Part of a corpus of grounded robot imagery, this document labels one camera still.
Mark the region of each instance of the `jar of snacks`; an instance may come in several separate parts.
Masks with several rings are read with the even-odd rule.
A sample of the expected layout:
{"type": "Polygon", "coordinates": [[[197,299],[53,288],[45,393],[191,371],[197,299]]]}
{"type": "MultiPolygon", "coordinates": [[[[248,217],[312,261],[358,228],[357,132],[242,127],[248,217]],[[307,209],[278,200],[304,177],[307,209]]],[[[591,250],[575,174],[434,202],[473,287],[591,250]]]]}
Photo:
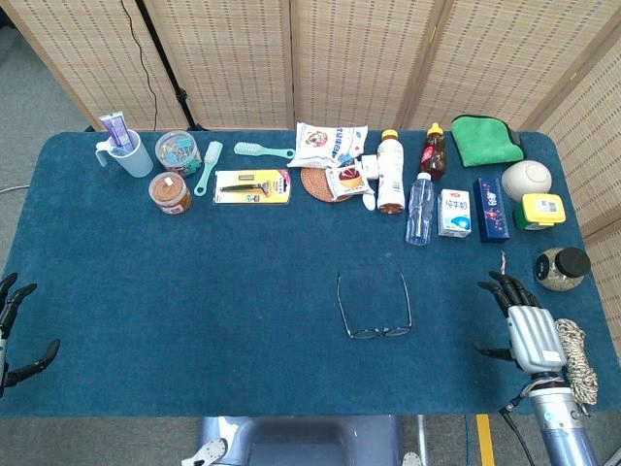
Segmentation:
{"type": "Polygon", "coordinates": [[[540,285],[553,291],[567,291],[582,283],[591,270],[591,260],[579,248],[553,248],[542,252],[535,263],[540,285]]]}
{"type": "Polygon", "coordinates": [[[148,194],[165,214],[176,216],[187,211],[192,204],[192,194],[181,175],[164,172],[148,185],[148,194]]]}

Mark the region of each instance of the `cable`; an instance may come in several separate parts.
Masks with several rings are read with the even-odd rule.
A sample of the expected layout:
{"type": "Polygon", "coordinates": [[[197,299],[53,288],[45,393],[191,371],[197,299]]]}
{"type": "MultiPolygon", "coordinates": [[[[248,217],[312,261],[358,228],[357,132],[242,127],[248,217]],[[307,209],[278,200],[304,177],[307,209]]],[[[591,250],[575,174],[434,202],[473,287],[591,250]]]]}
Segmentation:
{"type": "Polygon", "coordinates": [[[0,194],[3,194],[5,192],[17,191],[18,189],[27,189],[28,187],[30,187],[30,184],[23,184],[21,186],[5,187],[4,189],[0,189],[0,194]]]}
{"type": "Polygon", "coordinates": [[[132,22],[132,17],[129,15],[129,12],[125,8],[125,3],[123,2],[123,0],[120,0],[120,6],[123,7],[123,11],[127,16],[127,19],[129,19],[129,30],[132,33],[134,42],[140,50],[140,64],[143,65],[143,70],[145,70],[145,74],[147,75],[148,90],[151,91],[151,94],[153,94],[153,99],[155,100],[155,116],[153,117],[153,131],[155,131],[155,128],[157,127],[157,94],[153,91],[153,88],[151,87],[151,81],[148,75],[147,67],[145,66],[145,62],[143,61],[143,48],[141,47],[140,42],[138,42],[138,39],[136,39],[136,34],[134,34],[134,23],[132,22]]]}
{"type": "Polygon", "coordinates": [[[502,408],[500,410],[500,414],[503,417],[503,419],[507,422],[511,430],[515,433],[517,440],[519,440],[520,445],[522,446],[522,449],[524,449],[524,452],[526,453],[526,457],[528,458],[529,464],[531,466],[535,466],[535,461],[533,461],[533,457],[531,456],[531,453],[528,451],[528,447],[526,447],[526,443],[524,442],[524,439],[522,438],[520,431],[517,430],[517,425],[515,425],[515,422],[513,422],[513,419],[511,418],[511,415],[508,413],[507,408],[502,408]]]}

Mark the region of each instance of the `yellow container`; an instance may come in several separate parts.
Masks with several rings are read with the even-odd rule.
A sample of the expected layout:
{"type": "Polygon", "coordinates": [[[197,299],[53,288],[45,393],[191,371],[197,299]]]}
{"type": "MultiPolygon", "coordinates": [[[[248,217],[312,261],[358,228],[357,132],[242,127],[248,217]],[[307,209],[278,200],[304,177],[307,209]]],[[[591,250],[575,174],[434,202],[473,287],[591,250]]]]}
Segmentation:
{"type": "Polygon", "coordinates": [[[563,223],[566,219],[563,200],[556,194],[524,194],[514,219],[515,225],[523,230],[542,230],[563,223]]]}

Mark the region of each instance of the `black cable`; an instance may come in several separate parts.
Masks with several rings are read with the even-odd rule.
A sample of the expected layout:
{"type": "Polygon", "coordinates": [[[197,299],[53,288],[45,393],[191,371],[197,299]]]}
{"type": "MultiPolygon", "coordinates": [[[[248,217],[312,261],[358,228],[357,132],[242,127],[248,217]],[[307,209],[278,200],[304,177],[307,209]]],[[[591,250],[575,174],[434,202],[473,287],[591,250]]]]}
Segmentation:
{"type": "Polygon", "coordinates": [[[508,413],[507,408],[502,408],[500,410],[500,413],[503,419],[507,422],[508,426],[515,433],[517,440],[519,440],[520,445],[522,446],[522,449],[524,449],[524,452],[526,453],[526,457],[528,458],[529,464],[531,466],[535,466],[535,461],[533,461],[533,457],[531,456],[531,453],[528,451],[528,447],[526,447],[526,443],[524,442],[524,439],[522,438],[520,431],[517,430],[517,425],[515,425],[515,422],[513,422],[513,419],[511,418],[511,415],[508,413]]]}
{"type": "Polygon", "coordinates": [[[153,131],[155,131],[155,128],[157,127],[157,94],[153,91],[153,88],[151,87],[151,81],[148,75],[147,67],[145,66],[145,62],[143,61],[143,48],[141,47],[140,42],[138,42],[138,39],[136,39],[136,34],[134,34],[134,23],[132,22],[132,17],[129,15],[129,12],[125,8],[125,3],[123,2],[123,0],[120,0],[120,6],[123,7],[123,11],[127,16],[127,19],[129,19],[129,30],[132,33],[134,42],[138,46],[138,49],[140,51],[140,64],[143,65],[143,70],[145,70],[145,74],[147,75],[148,90],[151,91],[151,94],[153,94],[153,99],[155,100],[155,116],[153,117],[153,131]]]}

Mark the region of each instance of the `bottle label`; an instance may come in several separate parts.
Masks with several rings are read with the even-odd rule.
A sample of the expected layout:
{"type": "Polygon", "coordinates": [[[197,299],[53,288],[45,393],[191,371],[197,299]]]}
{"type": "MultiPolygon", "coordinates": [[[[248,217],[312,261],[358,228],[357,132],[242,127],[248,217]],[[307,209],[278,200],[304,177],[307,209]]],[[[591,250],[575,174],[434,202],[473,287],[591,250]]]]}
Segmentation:
{"type": "Polygon", "coordinates": [[[434,148],[432,146],[427,146],[423,151],[423,156],[420,159],[420,163],[425,163],[427,160],[430,160],[433,154],[434,148]]]}
{"type": "Polygon", "coordinates": [[[403,187],[404,149],[398,141],[383,141],[377,148],[379,184],[377,206],[406,204],[403,187]]]}

